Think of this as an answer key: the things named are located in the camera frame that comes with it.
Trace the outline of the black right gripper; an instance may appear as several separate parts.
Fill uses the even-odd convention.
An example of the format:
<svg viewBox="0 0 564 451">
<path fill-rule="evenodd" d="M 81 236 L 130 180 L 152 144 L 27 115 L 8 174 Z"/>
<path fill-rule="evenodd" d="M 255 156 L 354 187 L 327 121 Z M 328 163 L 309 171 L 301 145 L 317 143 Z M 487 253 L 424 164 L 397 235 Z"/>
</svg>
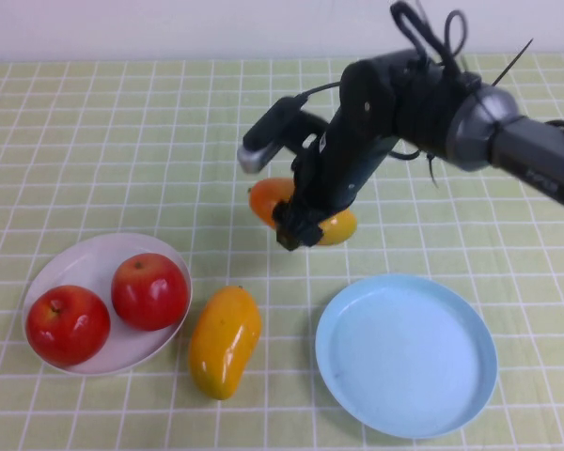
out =
<svg viewBox="0 0 564 451">
<path fill-rule="evenodd" d="M 294 153 L 290 165 L 294 185 L 290 208 L 300 218 L 295 228 L 295 237 L 289 232 L 286 222 L 289 203 L 280 200 L 272 212 L 276 241 L 289 252 L 297 248 L 297 240 L 306 247 L 318 244 L 322 238 L 320 223 L 334 214 L 329 201 L 324 199 L 321 182 L 321 154 L 326 145 L 327 135 L 323 132 L 314 136 L 307 147 L 299 141 L 290 146 Z"/>
</svg>

